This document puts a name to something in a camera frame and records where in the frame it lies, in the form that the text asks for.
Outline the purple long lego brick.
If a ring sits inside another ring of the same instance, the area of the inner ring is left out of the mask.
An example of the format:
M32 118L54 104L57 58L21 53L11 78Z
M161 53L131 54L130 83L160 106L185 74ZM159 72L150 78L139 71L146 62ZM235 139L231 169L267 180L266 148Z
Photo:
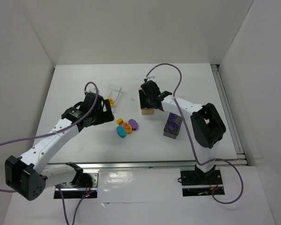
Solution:
M175 122L176 118L177 118L176 114L174 114L174 113L169 114L169 121L170 122Z

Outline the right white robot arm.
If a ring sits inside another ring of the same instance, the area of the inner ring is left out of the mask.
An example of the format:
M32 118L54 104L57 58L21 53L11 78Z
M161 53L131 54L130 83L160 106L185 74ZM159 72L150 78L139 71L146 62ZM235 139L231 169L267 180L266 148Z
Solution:
M216 107L212 103L195 104L175 97L168 91L160 92L156 82L149 79L146 79L140 87L146 101L153 108L181 117L196 161L196 176L200 180L211 176L215 170L219 141L226 132Z

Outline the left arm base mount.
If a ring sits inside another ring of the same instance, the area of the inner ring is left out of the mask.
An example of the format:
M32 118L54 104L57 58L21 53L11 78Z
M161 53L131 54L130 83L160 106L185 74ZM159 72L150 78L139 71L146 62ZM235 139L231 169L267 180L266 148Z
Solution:
M80 199L85 195L87 199L97 198L97 187L99 171L86 170L86 175L79 181L79 184L62 183L59 188L64 199Z

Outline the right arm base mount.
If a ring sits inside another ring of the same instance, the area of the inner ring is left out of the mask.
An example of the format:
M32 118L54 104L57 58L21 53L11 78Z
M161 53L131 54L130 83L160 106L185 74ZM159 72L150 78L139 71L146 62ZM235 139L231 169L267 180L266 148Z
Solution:
M220 170L215 170L206 180L200 181L195 176L195 171L181 171L178 183L182 185L183 197L187 196L208 196L225 195Z

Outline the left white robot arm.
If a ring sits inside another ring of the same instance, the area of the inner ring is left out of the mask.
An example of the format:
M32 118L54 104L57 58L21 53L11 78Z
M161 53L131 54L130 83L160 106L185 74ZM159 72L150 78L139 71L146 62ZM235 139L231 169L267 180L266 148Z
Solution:
M5 161L6 184L29 201L35 200L44 189L69 183L73 187L90 188L93 178L77 164L67 162L47 169L48 162L84 128L114 120L109 100L89 92L82 102L68 108L52 130L19 157Z

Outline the purple small lego brick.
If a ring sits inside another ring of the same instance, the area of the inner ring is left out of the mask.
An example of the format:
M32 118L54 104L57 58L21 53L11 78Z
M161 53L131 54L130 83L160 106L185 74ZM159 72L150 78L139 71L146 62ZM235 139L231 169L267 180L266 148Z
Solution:
M175 122L172 122L168 125L168 130L173 132L175 129L177 129L179 127L179 123L177 123L176 121Z

